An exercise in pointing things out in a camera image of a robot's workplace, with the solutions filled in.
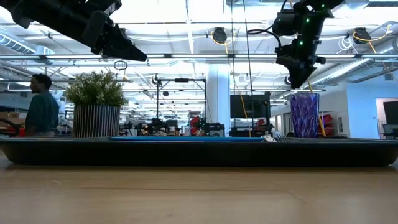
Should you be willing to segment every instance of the striped planter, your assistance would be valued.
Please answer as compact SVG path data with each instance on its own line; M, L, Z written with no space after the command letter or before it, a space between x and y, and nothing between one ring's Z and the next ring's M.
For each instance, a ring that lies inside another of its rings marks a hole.
M120 107L107 105L75 105L73 137L119 136Z

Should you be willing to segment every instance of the blue mat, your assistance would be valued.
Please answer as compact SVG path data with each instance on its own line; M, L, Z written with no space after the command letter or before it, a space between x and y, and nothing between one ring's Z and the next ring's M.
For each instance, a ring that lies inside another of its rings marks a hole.
M112 141L178 141L178 142L262 142L264 138L241 137L196 137L196 136L148 136L148 137L110 137Z

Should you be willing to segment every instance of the pillar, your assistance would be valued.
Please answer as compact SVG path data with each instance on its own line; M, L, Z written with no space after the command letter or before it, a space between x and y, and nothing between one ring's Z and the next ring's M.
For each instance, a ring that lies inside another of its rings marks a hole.
M229 65L209 65L206 85L208 122L223 124L225 136L229 136L229 127L231 126Z

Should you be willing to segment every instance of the metal frame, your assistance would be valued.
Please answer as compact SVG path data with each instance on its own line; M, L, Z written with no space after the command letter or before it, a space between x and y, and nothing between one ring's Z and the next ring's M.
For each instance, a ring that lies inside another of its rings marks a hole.
M162 85L162 88L159 89L159 86L162 83L162 81L165 81L166 83ZM159 119L159 92L170 82L176 82L176 83L195 82L199 86L199 88L201 88L205 92L205 119L206 119L207 84L206 84L206 79L204 78L203 79L196 79L196 78L158 79L156 84L156 118ZM200 85L197 82L205 83L205 89L200 87Z

